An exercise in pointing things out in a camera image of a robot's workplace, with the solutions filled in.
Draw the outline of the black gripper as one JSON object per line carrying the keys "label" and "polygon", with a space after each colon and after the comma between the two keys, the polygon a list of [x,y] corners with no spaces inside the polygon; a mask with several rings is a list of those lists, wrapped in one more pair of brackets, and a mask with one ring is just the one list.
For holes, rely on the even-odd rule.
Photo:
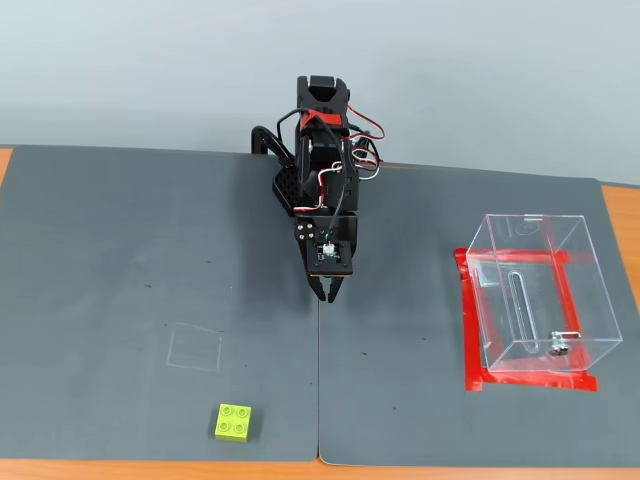
{"label": "black gripper", "polygon": [[345,279],[344,276],[329,277],[329,290],[325,295],[319,276],[314,276],[313,250],[316,256],[353,256],[357,248],[358,217],[355,213],[314,215],[310,221],[295,221],[294,235],[303,261],[309,287],[320,301],[333,303]]}

